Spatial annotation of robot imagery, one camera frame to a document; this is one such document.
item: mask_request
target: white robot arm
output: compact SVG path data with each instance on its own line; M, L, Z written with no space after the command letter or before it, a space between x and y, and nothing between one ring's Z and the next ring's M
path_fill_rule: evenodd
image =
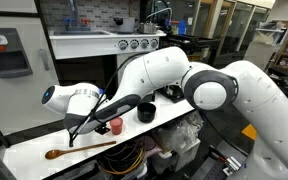
M127 65L113 99L97 109L96 120L89 119L80 133L91 132L131 110L147 93L174 81L180 82L194 108L210 111L233 103L257 130L250 156L229 179L288 179L288 99L263 71L247 61L217 70L189 63L177 47L144 55ZM42 102L55 112L65 113L65 127L73 132L95 106L98 94L98 88L89 84L53 86Z

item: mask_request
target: stove knob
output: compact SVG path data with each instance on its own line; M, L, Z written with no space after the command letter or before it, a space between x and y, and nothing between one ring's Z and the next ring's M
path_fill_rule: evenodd
M143 42L141 43L141 46L142 46L143 49L146 49L147 46L148 46L148 42L143 41Z
M153 40L151 41L151 47L152 47L152 48L156 48L157 45L158 45L157 40L156 40L156 39L153 39Z
M121 50L125 50L127 48L127 43L122 41L118 43L118 46L120 47Z
M132 49L136 49L137 47L138 47L138 42L132 41L132 42L131 42L131 48L132 48Z

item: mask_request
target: wooden spoon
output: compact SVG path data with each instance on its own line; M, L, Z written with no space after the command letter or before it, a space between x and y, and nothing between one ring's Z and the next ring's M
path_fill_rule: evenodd
M59 156L62 156L63 154L77 152L77 151L83 151L83 150L97 148L97 147L102 147L102 146L108 146L108 145L112 145L112 144L116 144L116 141L111 141L111 142L102 143L102 144L96 144L96 145L92 145L92 146L86 146L86 147L83 147L83 148L72 149L72 150L68 150L68 151L61 151L61 150L58 150L58 149L54 149L54 150L48 151L45 154L45 158L46 159L55 159L55 158L57 158Z

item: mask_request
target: black bowl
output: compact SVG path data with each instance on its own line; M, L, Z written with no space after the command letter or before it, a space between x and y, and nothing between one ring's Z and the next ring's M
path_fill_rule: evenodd
M151 103L141 103L137 106L137 117L143 123L150 123L155 118L156 107Z

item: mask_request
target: red cup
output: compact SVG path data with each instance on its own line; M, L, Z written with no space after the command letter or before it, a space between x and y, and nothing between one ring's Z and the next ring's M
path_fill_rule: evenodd
M110 121L110 125L112 129L112 133L114 135L119 135L122 132L123 119L120 117L112 119Z

